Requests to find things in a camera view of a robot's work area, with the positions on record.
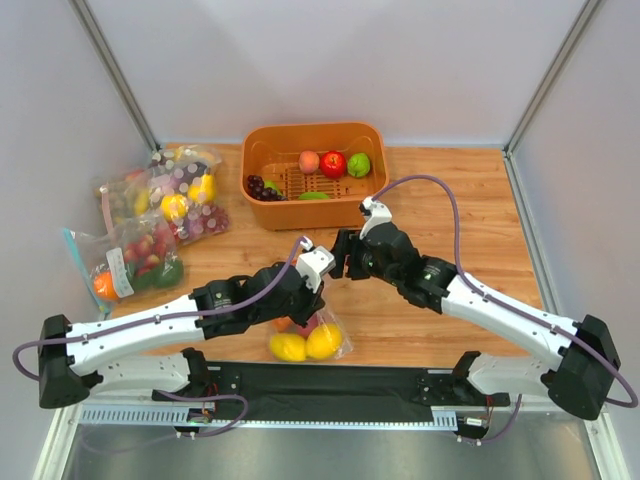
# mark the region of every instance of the bunch of dark grapes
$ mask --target bunch of dark grapes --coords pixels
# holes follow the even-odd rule
[[[280,202],[286,200],[286,197],[278,195],[273,188],[264,188],[264,180],[260,175],[249,175],[247,178],[247,186],[251,198],[261,200],[263,202]]]

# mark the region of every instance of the gray floor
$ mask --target gray floor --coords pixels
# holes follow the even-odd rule
[[[495,426],[507,414],[494,415]],[[93,448],[116,449],[171,433],[161,427],[80,427]],[[582,422],[525,412],[502,441],[480,448],[449,433],[240,428],[210,439],[169,440],[120,455],[74,445],[66,479],[341,480],[599,479]]]

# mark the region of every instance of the peach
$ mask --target peach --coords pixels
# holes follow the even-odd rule
[[[298,165],[300,166],[300,171],[308,175],[318,169],[318,166],[320,165],[320,157],[316,152],[305,150],[300,154]]]

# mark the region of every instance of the clear plastic bag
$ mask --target clear plastic bag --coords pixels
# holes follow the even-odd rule
[[[165,219],[147,213],[122,221],[104,237],[69,229],[65,239],[87,288],[103,311],[150,288],[171,288],[184,278],[173,233]]]
[[[215,172],[220,153],[209,145],[185,145],[153,154],[150,167],[94,189],[107,230],[149,211],[162,214],[177,244],[229,228],[219,205]]]
[[[288,317],[272,320],[270,326],[269,351],[283,362],[320,362],[353,350],[347,331],[328,306],[313,314],[306,327]]]

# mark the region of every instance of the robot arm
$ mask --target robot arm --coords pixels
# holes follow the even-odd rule
[[[340,230],[331,252],[314,248],[307,240],[303,244],[305,253],[298,257],[295,267],[288,267],[272,291],[234,312],[199,313],[251,298],[273,281],[284,264],[263,268],[252,277],[214,280],[166,305],[114,320],[71,325],[62,315],[47,319],[44,339],[84,336],[86,341],[41,348],[40,405],[58,408],[82,401],[91,393],[133,386],[201,396],[207,388],[207,375],[200,352],[187,349],[182,355],[170,357],[129,357],[173,343],[243,333],[251,325],[282,316],[304,326],[324,306],[322,277],[330,274],[333,278],[346,275],[352,280],[379,278],[396,287],[414,306],[475,323],[531,353],[529,358],[465,353],[453,376],[469,382],[480,393],[548,395],[569,413],[584,419],[597,418],[613,376],[568,338],[514,311],[544,318],[578,336],[619,368],[617,352],[602,321],[587,316],[577,323],[518,302],[468,274],[463,278],[454,264],[420,255],[408,235],[392,223],[384,204],[367,198],[361,211],[367,219],[361,230]],[[497,301],[512,308],[500,306]],[[157,321],[118,329],[149,317]],[[91,337],[110,329],[117,331]]]

